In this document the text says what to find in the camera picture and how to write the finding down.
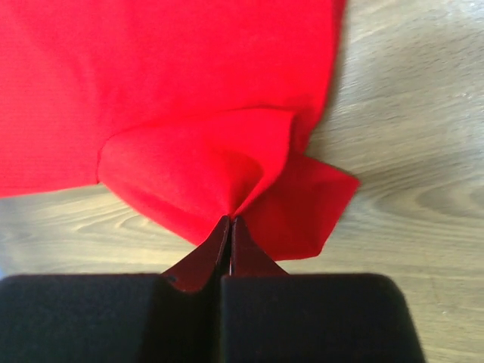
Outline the bright red t shirt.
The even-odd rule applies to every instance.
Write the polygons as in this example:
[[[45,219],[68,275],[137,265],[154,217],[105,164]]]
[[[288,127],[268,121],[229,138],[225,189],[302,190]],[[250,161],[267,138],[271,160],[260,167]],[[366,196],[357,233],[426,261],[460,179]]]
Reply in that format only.
[[[1,195],[103,184],[193,244],[317,256],[358,180],[306,156],[342,1],[3,1]]]

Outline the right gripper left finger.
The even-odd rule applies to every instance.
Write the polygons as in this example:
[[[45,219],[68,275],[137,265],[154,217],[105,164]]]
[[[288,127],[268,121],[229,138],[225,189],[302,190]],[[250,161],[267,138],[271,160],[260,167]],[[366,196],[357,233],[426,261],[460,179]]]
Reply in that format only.
[[[162,274],[1,281],[3,362],[211,362],[229,218]]]

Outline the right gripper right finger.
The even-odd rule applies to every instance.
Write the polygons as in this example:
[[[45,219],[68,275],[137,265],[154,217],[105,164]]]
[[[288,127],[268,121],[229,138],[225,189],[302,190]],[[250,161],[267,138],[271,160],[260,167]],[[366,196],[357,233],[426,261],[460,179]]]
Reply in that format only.
[[[223,362],[422,362],[405,297],[384,275],[290,275],[231,227],[221,281]]]

